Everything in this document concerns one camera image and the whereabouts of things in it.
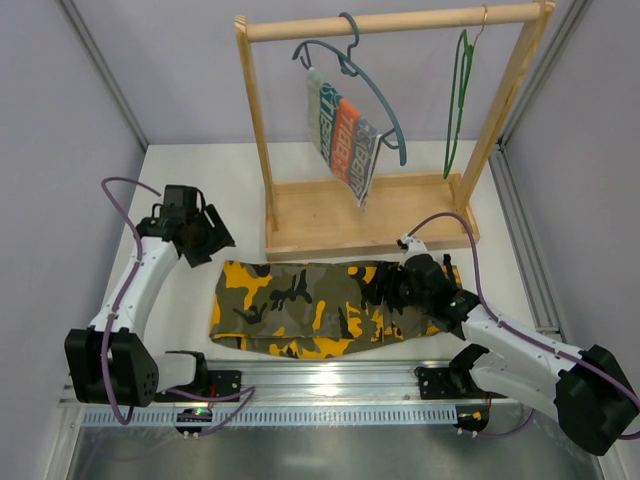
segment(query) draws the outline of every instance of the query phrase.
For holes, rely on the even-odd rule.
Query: blue hanger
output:
[[[382,95],[380,89],[376,86],[375,83],[373,83],[373,80],[371,80],[371,78],[369,78],[369,76],[351,60],[351,50],[357,47],[360,43],[360,29],[358,28],[358,25],[356,24],[356,21],[353,19],[353,17],[347,12],[342,12],[339,16],[346,18],[347,21],[351,24],[351,27],[353,28],[353,34],[355,36],[354,42],[347,47],[346,55],[335,48],[333,45],[329,45],[328,43],[321,40],[305,40],[300,45],[298,45],[296,50],[293,52],[292,59],[297,60],[298,57],[300,57],[300,63],[302,63],[302,66],[309,70],[309,68],[311,68],[311,56],[309,55],[308,45],[320,45],[321,47],[331,50],[336,54],[336,56],[338,57],[338,62],[340,63],[340,71],[344,75],[348,75],[350,77],[357,77],[358,75],[360,75],[362,79],[367,82],[367,85],[369,85],[369,88],[373,91],[376,97],[378,97],[378,100],[380,100],[380,103],[386,110],[387,115],[389,115],[389,119],[391,120],[391,124],[393,125],[393,128],[391,130],[384,133],[380,137],[380,141],[392,150],[400,150],[400,165],[404,166],[407,163],[407,145],[404,140],[404,135],[402,133],[402,129],[400,128],[400,124],[398,123],[398,120],[396,119],[396,116],[393,113],[389,102],[387,102],[387,99],[384,98],[384,95]],[[389,143],[389,140],[387,140],[387,137],[389,137],[393,133],[396,134],[396,145]]]

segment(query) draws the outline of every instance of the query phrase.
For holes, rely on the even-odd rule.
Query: wooden rod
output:
[[[525,23],[518,37],[518,41],[511,53],[509,63],[504,71],[500,85],[485,119],[476,146],[462,176],[460,186],[454,190],[456,212],[464,214],[471,200],[482,169],[487,163],[489,154],[498,140],[498,135],[511,110],[511,105],[518,94],[522,81],[531,65],[533,56],[540,44],[542,35],[555,8],[552,1],[544,1],[544,14],[535,22]]]
[[[487,7],[486,25],[521,23],[537,20],[542,11],[539,3]],[[482,25],[485,7],[429,10],[423,12],[358,15],[354,17],[360,33],[403,32],[429,28],[469,27]],[[346,18],[318,18],[290,22],[247,25],[249,43],[293,40],[296,38],[335,37],[352,35]]]
[[[242,73],[244,83],[247,88],[247,98],[249,99],[249,110],[251,111],[251,121],[253,131],[256,135],[256,146],[258,147],[258,157],[260,158],[260,169],[264,180],[265,204],[267,209],[267,229],[278,230],[276,218],[276,197],[273,188],[273,177],[271,176],[271,164],[269,163],[269,150],[267,148],[267,135],[262,119],[262,107],[260,105],[260,95],[258,94],[258,81],[256,80],[256,69],[253,64],[253,53],[247,38],[247,20],[239,15],[235,19],[236,40],[240,52],[240,62],[242,63]]]

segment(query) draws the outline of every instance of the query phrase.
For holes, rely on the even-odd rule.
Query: striped towel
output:
[[[380,132],[314,68],[307,75],[307,96],[311,142],[364,209],[380,151]]]

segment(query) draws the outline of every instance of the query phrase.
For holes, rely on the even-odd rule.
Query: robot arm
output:
[[[154,215],[157,207],[159,214]],[[116,303],[119,307],[111,327],[113,333],[109,332],[109,376],[118,404],[145,407],[157,392],[176,386],[196,395],[207,393],[207,367],[201,353],[179,351],[152,356],[143,343],[144,331],[158,292],[179,258],[184,256],[195,267],[211,261],[210,256],[221,248],[234,246],[233,239],[213,205],[205,205],[202,193],[181,185],[167,185],[162,205],[154,205],[152,215],[144,218],[136,230],[142,242],[142,261],[138,262],[134,250],[114,292],[89,327],[71,330],[65,340],[75,393],[85,403],[108,403],[100,346]],[[172,398],[163,396],[165,401]]]
[[[440,330],[469,342],[449,368],[459,393],[493,392],[518,400],[556,420],[586,451],[604,455],[638,409],[611,383],[568,358],[633,391],[615,357],[597,345],[584,351],[549,339],[493,306],[491,315],[477,295],[450,284],[422,242],[405,237],[399,243],[407,249],[391,294],[422,309]]]

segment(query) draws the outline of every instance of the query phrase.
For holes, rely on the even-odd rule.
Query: wooden clothes rack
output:
[[[354,17],[362,34],[523,24],[464,174],[452,173],[447,179],[440,172],[376,175],[366,212],[334,178],[274,183],[251,51],[251,44],[258,42],[351,35],[351,25],[341,17],[249,24],[244,16],[237,16],[236,38],[265,187],[267,259],[395,252],[400,235],[428,215],[442,211],[463,215],[477,240],[478,227],[469,200],[554,9],[551,0],[534,0],[521,5]],[[454,219],[434,222],[419,237],[431,249],[469,245],[466,233]]]

